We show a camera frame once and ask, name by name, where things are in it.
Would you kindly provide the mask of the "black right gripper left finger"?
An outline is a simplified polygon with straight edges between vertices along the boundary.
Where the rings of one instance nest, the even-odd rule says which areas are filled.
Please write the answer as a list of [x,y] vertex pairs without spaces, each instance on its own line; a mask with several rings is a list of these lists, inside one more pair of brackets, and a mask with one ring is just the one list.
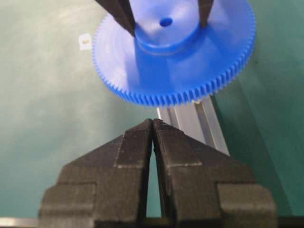
[[41,228],[137,228],[146,216],[152,120],[66,164],[44,193]]

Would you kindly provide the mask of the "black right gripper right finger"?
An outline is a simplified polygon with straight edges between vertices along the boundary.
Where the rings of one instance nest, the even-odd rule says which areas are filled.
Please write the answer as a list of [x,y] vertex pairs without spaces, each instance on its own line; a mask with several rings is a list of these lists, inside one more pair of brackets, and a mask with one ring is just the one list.
[[275,228],[276,204],[251,169],[153,121],[161,214],[177,228]]

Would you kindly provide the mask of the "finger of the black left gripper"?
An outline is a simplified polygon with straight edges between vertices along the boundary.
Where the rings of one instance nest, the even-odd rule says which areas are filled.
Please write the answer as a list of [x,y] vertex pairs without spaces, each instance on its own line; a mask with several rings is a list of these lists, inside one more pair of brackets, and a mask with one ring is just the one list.
[[200,26],[205,27],[208,22],[214,0],[198,0]]
[[123,29],[135,37],[136,23],[129,0],[96,0],[96,2],[110,13]]

